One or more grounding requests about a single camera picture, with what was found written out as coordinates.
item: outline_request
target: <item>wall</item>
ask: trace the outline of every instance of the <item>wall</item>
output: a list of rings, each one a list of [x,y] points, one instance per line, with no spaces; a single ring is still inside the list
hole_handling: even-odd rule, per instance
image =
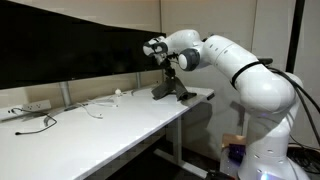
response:
[[[257,3],[253,52],[262,56],[272,56],[273,67],[281,70],[285,70],[287,63],[295,2],[295,0],[258,0]],[[320,67],[318,7],[320,7],[320,1],[305,1],[294,74],[300,77],[305,90],[320,104],[317,75]],[[307,104],[319,131],[319,114],[308,101]],[[302,105],[291,134],[300,143],[319,147]]]
[[[256,0],[162,1],[163,32],[195,29],[202,38],[212,33],[225,36],[251,51]],[[216,96],[188,112],[182,121],[183,146],[219,159],[223,133],[241,134],[244,109],[238,93],[213,66],[193,72],[176,68],[186,86],[212,88]]]
[[[304,89],[320,104],[320,84],[319,84],[319,68],[320,68],[320,1],[306,0],[305,9],[302,19],[301,34],[296,57],[296,65],[294,73],[298,75],[304,84]],[[310,112],[314,119],[318,132],[320,133],[319,113],[306,100]],[[319,147],[310,126],[306,113],[301,106],[293,128],[293,137],[312,147]]]
[[[287,64],[294,7],[295,0],[257,1],[252,53],[272,57],[272,67],[282,71]]]
[[[13,0],[33,7],[117,27],[160,31],[159,0]],[[142,85],[162,80],[161,71],[143,72]],[[116,88],[133,89],[135,74],[123,74],[69,82],[71,99],[85,101],[113,94]],[[0,107],[49,99],[53,107],[63,106],[58,83],[0,91]]]

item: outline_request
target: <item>white table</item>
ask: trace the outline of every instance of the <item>white table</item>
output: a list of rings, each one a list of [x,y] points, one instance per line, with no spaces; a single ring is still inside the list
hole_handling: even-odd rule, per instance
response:
[[[38,134],[16,136],[15,132],[42,129],[44,117],[2,122],[0,179],[84,179],[177,118],[179,126],[184,112],[213,94],[211,89],[187,89],[198,95],[184,102],[177,102],[175,95],[155,101],[151,89],[137,91],[134,96],[130,92],[112,96],[118,107],[87,106],[91,114],[101,114],[103,119],[77,108],[55,116],[58,123]],[[181,161],[180,134],[175,137],[177,158],[164,156],[189,167]]]

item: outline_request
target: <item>electrical outlet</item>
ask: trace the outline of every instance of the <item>electrical outlet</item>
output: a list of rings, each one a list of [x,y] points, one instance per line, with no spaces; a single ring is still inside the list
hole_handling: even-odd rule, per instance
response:
[[[11,107],[1,108],[0,121],[16,118],[19,116],[24,116],[32,112],[38,112],[38,111],[43,111],[47,109],[51,109],[51,104],[49,100],[37,101],[30,104],[23,104],[23,105],[16,105]]]

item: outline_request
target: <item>wire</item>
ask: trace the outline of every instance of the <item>wire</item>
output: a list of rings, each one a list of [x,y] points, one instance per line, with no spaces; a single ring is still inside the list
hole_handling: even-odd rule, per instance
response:
[[[18,135],[27,135],[27,134],[40,133],[40,132],[43,132],[43,131],[51,128],[52,126],[54,126],[55,124],[58,123],[58,121],[55,120],[53,117],[51,117],[51,116],[49,116],[48,114],[43,113],[43,112],[34,112],[34,111],[28,111],[28,110],[24,110],[24,109],[20,109],[20,108],[12,108],[13,113],[15,113],[14,110],[20,110],[20,111],[23,111],[23,112],[29,112],[29,113],[35,113],[35,114],[42,114],[42,115],[45,115],[45,116],[49,117],[50,119],[52,119],[52,120],[54,121],[53,124],[51,124],[50,126],[44,128],[44,129],[42,129],[42,130],[39,130],[39,131],[33,131],[33,132],[16,132],[15,135],[17,135],[17,136],[18,136]]]
[[[312,150],[320,151],[320,149],[318,149],[318,148],[314,148],[314,147],[311,147],[311,146],[307,146],[307,145],[301,144],[301,143],[298,142],[296,139],[294,139],[294,138],[292,137],[292,135],[290,135],[290,138],[294,141],[294,143],[289,143],[289,144],[296,144],[296,145],[299,145],[299,146],[302,147],[302,148],[307,148],[307,149],[312,149]]]
[[[112,106],[111,103],[114,103],[113,99],[110,99],[112,96],[110,96],[108,99],[102,99],[102,100],[91,100],[88,99],[88,102],[90,104],[98,105],[98,106]]]
[[[80,105],[80,107],[82,107],[83,109],[85,109],[85,110],[87,111],[87,113],[88,113],[89,116],[91,116],[91,117],[93,117],[93,118],[97,118],[97,119],[103,119],[102,114],[100,114],[100,116],[92,115],[92,114],[88,111],[88,109],[85,107],[85,106],[88,105],[88,104],[81,104],[81,103],[77,103],[77,104]]]
[[[106,98],[106,99],[98,99],[98,98],[99,98],[99,96],[98,96],[98,97],[96,97],[96,98],[94,98],[94,99],[87,99],[87,100],[88,100],[88,101],[92,101],[92,102],[114,102],[114,100],[111,99],[111,98],[113,98],[113,96],[114,96],[114,95],[111,95],[111,96],[109,96],[109,97]]]
[[[317,105],[317,103],[311,98],[311,96],[298,84],[296,83],[294,80],[292,80],[287,74],[285,74],[284,72],[272,68],[272,67],[267,67],[268,69],[271,70],[271,72],[273,73],[277,73],[280,76],[284,77],[285,79],[287,79],[291,85],[293,86],[293,88],[295,89],[295,91],[297,92],[300,101],[304,107],[304,110],[308,116],[308,120],[311,124],[311,127],[314,131],[314,134],[317,138],[318,144],[320,145],[320,137],[318,134],[318,131],[314,125],[312,116],[310,114],[310,111],[304,101],[304,97],[302,96],[301,92],[312,102],[312,104],[316,107],[316,109],[318,110],[318,112],[320,113],[320,108]],[[320,158],[314,156],[313,154],[316,152],[317,154],[319,154],[319,149],[317,148],[313,148],[310,146],[306,146],[303,145],[301,143],[299,143],[297,140],[295,140],[292,135],[290,135],[291,139],[295,142],[295,143],[290,143],[290,144],[297,144],[301,147],[301,149],[294,149],[291,150],[290,152],[288,152],[288,157],[290,157],[290,159],[292,159],[294,162],[296,162],[298,165],[300,165],[306,172],[311,173],[311,174],[320,174]]]
[[[298,94],[298,96],[299,96],[299,98],[300,98],[300,100],[301,100],[301,103],[302,103],[302,105],[303,105],[303,107],[304,107],[304,109],[305,109],[305,111],[306,111],[306,114],[307,114],[307,116],[308,116],[308,120],[309,120],[310,125],[311,125],[311,127],[312,127],[312,129],[313,129],[313,132],[314,132],[314,134],[315,134],[315,136],[316,136],[316,139],[317,139],[317,141],[318,141],[318,144],[320,145],[320,136],[319,136],[319,134],[318,134],[318,131],[317,131],[317,128],[316,128],[316,126],[315,126],[315,124],[314,124],[314,122],[313,122],[312,116],[311,116],[311,114],[310,114],[310,112],[309,112],[309,109],[308,109],[308,107],[307,107],[307,105],[306,105],[306,103],[305,103],[305,101],[304,101],[304,98],[302,97],[300,91],[302,91],[302,92],[306,95],[306,97],[312,102],[312,104],[317,108],[318,112],[320,113],[320,108],[319,108],[319,106],[317,105],[317,103],[315,103],[315,101],[311,98],[311,96],[310,96],[299,84],[297,84],[295,81],[293,81],[293,80],[292,80],[288,75],[286,75],[284,72],[282,72],[282,71],[280,71],[280,70],[278,70],[278,69],[272,68],[272,67],[268,67],[268,69],[272,70],[272,72],[274,72],[274,73],[277,73],[277,74],[281,75],[282,77],[284,77],[285,79],[287,79],[287,80],[292,84],[292,86],[294,87],[295,91],[297,92],[297,94]]]

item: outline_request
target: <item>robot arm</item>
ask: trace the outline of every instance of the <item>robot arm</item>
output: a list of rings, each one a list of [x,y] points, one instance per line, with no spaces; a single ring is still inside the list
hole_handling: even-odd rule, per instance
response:
[[[240,94],[240,103],[251,114],[246,155],[238,175],[241,179],[309,179],[286,152],[289,135],[299,107],[292,85],[273,74],[256,56],[224,37],[213,35],[204,41],[194,30],[178,31],[167,38],[153,39],[143,50],[161,64],[175,56],[184,71],[213,65]],[[288,74],[300,86],[300,79]]]
[[[195,30],[181,30],[167,38],[159,37],[143,47],[148,56],[161,63],[176,54],[184,71],[215,66],[240,93],[240,100],[248,110],[277,113],[295,101],[290,83],[270,72],[256,56],[224,37],[213,35],[204,42]]]

